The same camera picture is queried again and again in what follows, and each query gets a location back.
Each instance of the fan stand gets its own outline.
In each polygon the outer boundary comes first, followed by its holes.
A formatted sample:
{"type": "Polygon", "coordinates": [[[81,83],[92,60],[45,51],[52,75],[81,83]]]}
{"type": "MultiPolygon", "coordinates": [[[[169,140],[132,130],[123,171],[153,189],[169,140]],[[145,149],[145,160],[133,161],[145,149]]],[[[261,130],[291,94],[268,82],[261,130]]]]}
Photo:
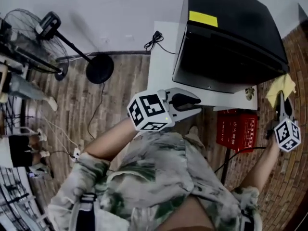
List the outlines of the fan stand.
{"type": "MultiPolygon", "coordinates": [[[[95,56],[93,59],[90,59],[84,53],[82,53],[73,43],[68,41],[61,33],[56,31],[55,35],[88,62],[86,75],[90,82],[92,82],[93,84],[102,84],[111,77],[114,71],[114,62],[110,56],[102,53],[95,56]]],[[[67,65],[64,69],[61,68],[61,73],[55,74],[55,78],[57,80],[62,80],[66,76],[66,74],[67,65]]]]}

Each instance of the yellow label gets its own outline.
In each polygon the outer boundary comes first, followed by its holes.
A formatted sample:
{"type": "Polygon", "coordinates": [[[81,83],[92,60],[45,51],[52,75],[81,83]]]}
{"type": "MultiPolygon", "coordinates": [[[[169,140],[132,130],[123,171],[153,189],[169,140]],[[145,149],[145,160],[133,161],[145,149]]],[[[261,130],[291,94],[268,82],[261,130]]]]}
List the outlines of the yellow label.
{"type": "Polygon", "coordinates": [[[217,17],[205,13],[189,11],[189,20],[218,27],[217,17]]]}

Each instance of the white wall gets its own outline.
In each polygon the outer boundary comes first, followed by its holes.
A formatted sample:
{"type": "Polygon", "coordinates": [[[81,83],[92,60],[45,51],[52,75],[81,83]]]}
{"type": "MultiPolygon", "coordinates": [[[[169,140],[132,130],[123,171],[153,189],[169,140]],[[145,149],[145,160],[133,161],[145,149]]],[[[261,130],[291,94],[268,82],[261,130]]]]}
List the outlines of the white wall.
{"type": "MultiPolygon", "coordinates": [[[[55,11],[62,20],[60,32],[84,52],[143,50],[153,34],[154,21],[177,22],[183,0],[0,0],[4,16],[15,8],[39,17],[55,11]],[[133,41],[126,38],[132,35],[133,41]]],[[[269,8],[281,37],[300,18],[298,3],[308,14],[308,0],[259,0],[269,8]]],[[[68,53],[75,54],[67,47],[68,53]]]]}

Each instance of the white table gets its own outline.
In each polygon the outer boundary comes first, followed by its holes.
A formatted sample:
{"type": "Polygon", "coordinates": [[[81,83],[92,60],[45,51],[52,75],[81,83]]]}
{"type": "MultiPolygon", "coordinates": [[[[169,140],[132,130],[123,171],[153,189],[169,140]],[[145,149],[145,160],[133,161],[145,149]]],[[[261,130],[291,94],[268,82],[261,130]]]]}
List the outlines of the white table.
{"type": "MultiPolygon", "coordinates": [[[[155,21],[154,32],[160,31],[164,40],[160,44],[168,51],[175,52],[178,34],[178,23],[155,21]]],[[[155,45],[151,52],[148,90],[169,89],[173,87],[190,91],[199,99],[201,105],[214,106],[214,111],[230,108],[257,109],[257,87],[254,86],[255,95],[251,101],[246,99],[245,90],[237,93],[223,93],[183,85],[172,80],[175,58],[177,56],[165,52],[155,45]]]]}

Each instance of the fan base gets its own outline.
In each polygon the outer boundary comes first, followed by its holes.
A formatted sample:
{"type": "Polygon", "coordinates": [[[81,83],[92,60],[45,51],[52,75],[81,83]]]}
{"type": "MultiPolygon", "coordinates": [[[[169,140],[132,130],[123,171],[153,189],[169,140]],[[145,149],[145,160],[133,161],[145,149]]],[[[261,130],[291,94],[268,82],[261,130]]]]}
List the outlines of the fan base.
{"type": "Polygon", "coordinates": [[[60,72],[59,74],[54,74],[54,77],[56,78],[56,80],[61,81],[67,75],[68,64],[67,63],[59,64],[58,68],[60,68],[62,70],[62,72],[60,72]]]}
{"type": "Polygon", "coordinates": [[[95,56],[91,59],[91,63],[87,66],[86,75],[93,84],[102,84],[110,78],[114,71],[114,61],[106,54],[95,56]]]}

